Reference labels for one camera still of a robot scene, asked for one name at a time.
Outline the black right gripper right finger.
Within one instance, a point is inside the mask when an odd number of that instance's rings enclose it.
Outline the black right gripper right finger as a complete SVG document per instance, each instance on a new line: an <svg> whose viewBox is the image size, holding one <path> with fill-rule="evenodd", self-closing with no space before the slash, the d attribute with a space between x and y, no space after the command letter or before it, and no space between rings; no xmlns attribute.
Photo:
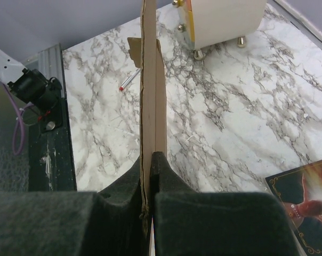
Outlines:
<svg viewBox="0 0 322 256"><path fill-rule="evenodd" d="M299 255L284 209L260 192L199 193L155 152L157 255Z"/></svg>

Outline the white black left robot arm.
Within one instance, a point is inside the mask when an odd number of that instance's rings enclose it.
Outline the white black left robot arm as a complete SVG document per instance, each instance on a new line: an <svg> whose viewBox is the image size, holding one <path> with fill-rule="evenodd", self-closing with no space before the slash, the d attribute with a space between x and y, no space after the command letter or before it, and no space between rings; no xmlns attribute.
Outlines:
<svg viewBox="0 0 322 256"><path fill-rule="evenodd" d="M59 102L61 86L47 79L37 69L30 70L0 49L0 82L25 103L33 103L40 111L52 110Z"/></svg>

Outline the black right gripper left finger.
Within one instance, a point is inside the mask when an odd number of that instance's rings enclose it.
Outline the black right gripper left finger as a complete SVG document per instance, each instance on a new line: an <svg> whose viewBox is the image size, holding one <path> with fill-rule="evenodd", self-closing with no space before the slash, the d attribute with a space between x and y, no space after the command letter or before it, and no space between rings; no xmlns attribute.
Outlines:
<svg viewBox="0 0 322 256"><path fill-rule="evenodd" d="M101 192L0 192L0 255L148 255L140 163Z"/></svg>

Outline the brown cardboard box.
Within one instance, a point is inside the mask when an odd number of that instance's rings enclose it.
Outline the brown cardboard box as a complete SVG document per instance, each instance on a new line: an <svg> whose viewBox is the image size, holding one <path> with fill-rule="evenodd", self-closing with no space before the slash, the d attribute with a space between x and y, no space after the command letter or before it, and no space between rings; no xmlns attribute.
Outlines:
<svg viewBox="0 0 322 256"><path fill-rule="evenodd" d="M142 1L140 13L141 37L129 37L129 54L140 69L140 187L142 206L142 255L150 254L150 169L156 151L156 88L157 50L156 1Z"/></svg>

